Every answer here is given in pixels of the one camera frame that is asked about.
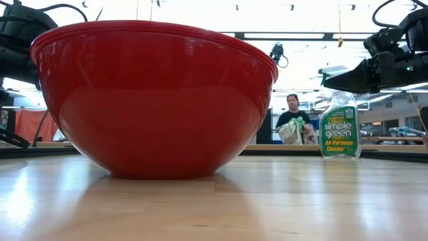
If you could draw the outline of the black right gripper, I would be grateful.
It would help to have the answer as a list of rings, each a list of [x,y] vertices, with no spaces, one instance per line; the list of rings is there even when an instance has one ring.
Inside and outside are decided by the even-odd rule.
[[[428,83],[428,52],[405,51],[399,46],[404,34],[401,28],[384,28],[366,38],[363,46],[371,58],[363,60],[353,70],[325,77],[323,87],[364,94]]]

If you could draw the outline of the green cleaner spray bottle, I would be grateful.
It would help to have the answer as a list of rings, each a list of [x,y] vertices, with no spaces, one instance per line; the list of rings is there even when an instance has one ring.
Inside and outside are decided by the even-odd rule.
[[[319,124],[320,151],[327,158],[358,158],[361,153],[358,107],[354,95],[331,90]]]

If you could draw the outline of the light blue background machine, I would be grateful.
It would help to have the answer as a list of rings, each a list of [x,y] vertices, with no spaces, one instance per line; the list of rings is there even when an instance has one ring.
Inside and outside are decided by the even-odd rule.
[[[392,137],[422,137],[426,135],[426,132],[410,127],[391,127],[389,128],[389,132]]]

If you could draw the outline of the person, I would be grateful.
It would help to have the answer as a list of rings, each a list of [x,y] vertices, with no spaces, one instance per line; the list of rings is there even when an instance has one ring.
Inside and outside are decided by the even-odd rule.
[[[309,116],[299,109],[296,94],[287,96],[288,110],[277,121],[275,132],[285,145],[315,145],[316,134]]]

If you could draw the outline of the white and green bag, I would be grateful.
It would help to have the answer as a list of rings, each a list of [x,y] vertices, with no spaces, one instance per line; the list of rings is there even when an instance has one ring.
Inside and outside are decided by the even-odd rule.
[[[292,118],[288,123],[277,128],[278,134],[285,145],[315,145],[316,133],[312,124],[302,117]]]

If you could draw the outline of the black panel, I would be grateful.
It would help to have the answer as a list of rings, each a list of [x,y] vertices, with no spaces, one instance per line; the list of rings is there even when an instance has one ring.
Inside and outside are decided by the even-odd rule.
[[[272,143],[272,109],[269,108],[267,114],[256,135],[257,145],[270,145]]]

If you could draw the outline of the black overhead beam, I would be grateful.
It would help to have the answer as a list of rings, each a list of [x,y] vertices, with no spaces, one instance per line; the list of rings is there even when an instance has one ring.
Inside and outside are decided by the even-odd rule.
[[[372,35],[370,32],[260,32],[260,31],[222,31],[222,34],[243,41],[313,41],[331,42],[340,38],[349,42],[359,42]]]

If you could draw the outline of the large red bowl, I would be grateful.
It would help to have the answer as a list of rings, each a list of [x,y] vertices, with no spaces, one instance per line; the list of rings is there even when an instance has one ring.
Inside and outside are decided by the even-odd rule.
[[[36,37],[30,56],[66,139],[125,179],[213,174],[256,136],[278,79],[253,45],[157,21],[57,27]]]

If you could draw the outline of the orange cloth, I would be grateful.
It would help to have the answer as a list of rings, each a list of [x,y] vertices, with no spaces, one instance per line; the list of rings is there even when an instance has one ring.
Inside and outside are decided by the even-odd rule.
[[[44,114],[44,110],[36,111],[22,109],[17,111],[15,117],[15,133],[29,142],[32,142]],[[57,129],[58,127],[51,114],[48,113],[41,125],[38,137],[41,137],[43,142],[52,142]]]

